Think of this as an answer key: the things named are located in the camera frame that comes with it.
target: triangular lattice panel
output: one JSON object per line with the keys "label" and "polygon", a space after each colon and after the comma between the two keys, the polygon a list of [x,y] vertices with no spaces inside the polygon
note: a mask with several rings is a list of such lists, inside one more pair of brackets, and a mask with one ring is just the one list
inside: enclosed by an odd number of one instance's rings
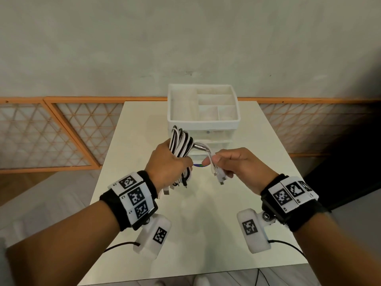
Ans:
{"label": "triangular lattice panel", "polygon": [[288,153],[326,153],[330,145],[371,120],[376,104],[260,104]]}
{"label": "triangular lattice panel", "polygon": [[40,104],[0,104],[0,169],[86,165]]}
{"label": "triangular lattice panel", "polygon": [[60,103],[57,106],[93,156],[103,164],[123,104]]}

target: tabletop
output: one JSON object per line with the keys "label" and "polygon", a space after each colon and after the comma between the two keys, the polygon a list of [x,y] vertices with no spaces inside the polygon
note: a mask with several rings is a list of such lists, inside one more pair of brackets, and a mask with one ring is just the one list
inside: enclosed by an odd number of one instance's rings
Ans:
{"label": "tabletop", "polygon": [[[300,176],[258,103],[240,101],[239,106],[241,122],[229,148],[246,147],[276,172]],[[145,168],[151,152],[168,139],[166,113],[165,101],[124,103],[91,203],[109,184]],[[123,245],[104,253],[79,285],[307,263],[298,251],[283,244],[250,253],[236,215],[247,208],[260,212],[261,199],[236,177],[220,185],[210,167],[193,167],[188,187],[170,190],[157,204],[157,213],[166,216],[172,228],[156,260]],[[135,241],[139,232],[126,229],[111,245]],[[279,222],[265,227],[265,232],[269,239],[298,246]]]}

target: forearm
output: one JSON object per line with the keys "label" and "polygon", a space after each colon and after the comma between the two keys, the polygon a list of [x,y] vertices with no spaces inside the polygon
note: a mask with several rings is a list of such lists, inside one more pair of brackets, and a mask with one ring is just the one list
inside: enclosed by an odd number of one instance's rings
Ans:
{"label": "forearm", "polygon": [[119,233],[110,208],[96,202],[7,250],[20,285],[77,285]]}
{"label": "forearm", "polygon": [[381,285],[381,264],[327,215],[316,214],[294,236],[322,286]]}

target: white organizer box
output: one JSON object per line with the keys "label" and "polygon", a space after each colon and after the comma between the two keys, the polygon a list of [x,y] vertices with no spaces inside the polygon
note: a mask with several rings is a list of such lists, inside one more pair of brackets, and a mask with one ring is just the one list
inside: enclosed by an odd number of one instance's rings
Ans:
{"label": "white organizer box", "polygon": [[[231,85],[169,84],[169,136],[176,125],[188,131],[196,142],[218,151],[227,148],[240,120],[237,96]],[[206,154],[193,149],[189,156],[199,163]]]}

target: person's right hand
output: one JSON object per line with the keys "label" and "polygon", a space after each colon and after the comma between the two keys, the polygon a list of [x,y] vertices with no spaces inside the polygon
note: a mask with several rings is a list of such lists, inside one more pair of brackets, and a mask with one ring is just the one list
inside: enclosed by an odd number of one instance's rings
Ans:
{"label": "person's right hand", "polygon": [[[255,194],[261,191],[278,174],[264,164],[247,148],[222,149],[212,156],[215,165],[222,168],[228,177],[234,174]],[[203,165],[209,165],[209,158],[205,158]]]}

